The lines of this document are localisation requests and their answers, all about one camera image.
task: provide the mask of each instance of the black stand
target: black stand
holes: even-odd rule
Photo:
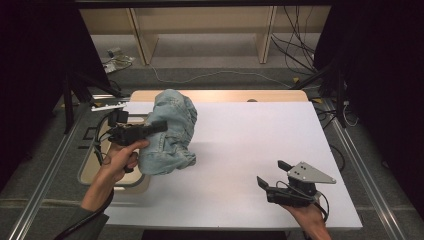
[[[343,128],[346,127],[345,119],[343,116],[343,107],[345,100],[345,73],[347,71],[347,65],[349,61],[354,57],[355,52],[359,51],[362,40],[367,34],[367,26],[373,22],[373,17],[381,6],[379,0],[369,0],[362,8],[359,14],[358,20],[349,29],[344,37],[340,48],[337,50],[336,55],[324,68],[319,70],[313,76],[306,80],[296,84],[290,90],[300,90],[310,83],[323,78],[319,92],[321,96],[331,95],[332,87],[336,86],[337,93],[337,105],[336,105],[336,117]]]
[[[79,73],[68,73],[65,76],[65,80],[63,82],[63,98],[65,102],[65,113],[66,113],[66,128],[65,134],[69,132],[72,125],[74,124],[74,111],[72,106],[72,94],[73,92],[80,102],[91,102],[93,100],[93,95],[87,88],[87,85],[97,87],[106,93],[113,95],[116,98],[125,98],[129,97],[129,94],[122,94],[115,89],[105,86],[102,83],[92,79],[91,77]]]

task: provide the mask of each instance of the denim fabric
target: denim fabric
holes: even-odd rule
[[[165,90],[155,98],[153,112],[146,124],[167,121],[166,132],[147,137],[148,147],[139,155],[140,172],[147,175],[171,173],[196,163],[196,155],[187,147],[194,134],[197,111],[190,98],[175,90]]]

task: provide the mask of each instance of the jeans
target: jeans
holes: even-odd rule
[[[165,90],[155,98],[153,112],[146,124],[153,121],[167,121],[166,132],[147,137],[149,146],[139,155],[140,172],[146,175],[171,173],[196,163],[196,155],[187,147],[194,134],[197,111],[190,98],[176,90]]]

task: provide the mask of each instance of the blue denim garment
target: blue denim garment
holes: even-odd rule
[[[153,112],[146,125],[153,121],[167,121],[166,132],[147,137],[148,147],[139,155],[140,172],[147,175],[168,174],[196,163],[196,155],[187,147],[194,134],[197,111],[190,98],[176,90],[165,90],[155,98]]]

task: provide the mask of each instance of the gray carpet floor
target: gray carpet floor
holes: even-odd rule
[[[135,90],[148,89],[287,89],[293,85],[293,77],[299,76],[287,69],[264,68],[264,69],[157,69],[160,79],[180,83],[160,82],[153,69],[126,69],[109,75],[114,81],[113,87],[119,87],[123,92],[131,93]],[[190,80],[196,76],[208,75]],[[316,97],[319,82],[308,87],[308,97]],[[103,94],[98,89],[92,89],[93,94]],[[316,107],[324,109],[322,104]],[[7,239],[13,225],[18,220],[23,208],[34,193],[34,189],[43,177],[52,157],[64,137],[65,113],[62,100],[59,100],[54,110],[55,117],[44,126],[44,134],[39,141],[30,149],[32,159],[22,162],[14,173],[4,190],[0,194],[0,239]],[[65,161],[57,172],[49,191],[38,210],[26,239],[52,239],[66,223],[73,209],[82,199],[86,186],[78,183],[76,173],[87,153],[90,141],[84,140],[85,131],[97,124],[102,113],[90,113],[84,116],[75,133]],[[322,121],[325,126],[331,118],[328,116]],[[330,123],[324,130],[330,144],[336,146],[346,158],[346,165],[342,176],[353,203],[360,215],[364,227],[358,231],[331,232],[333,239],[389,239],[386,230],[373,207],[355,169],[347,156],[346,151]],[[355,146],[364,159],[367,168],[381,189],[384,198],[399,221],[400,227],[406,234],[407,239],[418,240],[424,236],[424,223],[419,217],[396,180],[390,169],[381,164],[381,157],[371,137],[359,122],[357,126],[348,126]],[[342,165],[342,157],[333,151],[335,160]],[[106,226],[100,239],[141,239],[143,229]],[[288,239],[303,239],[301,232],[289,233]]]

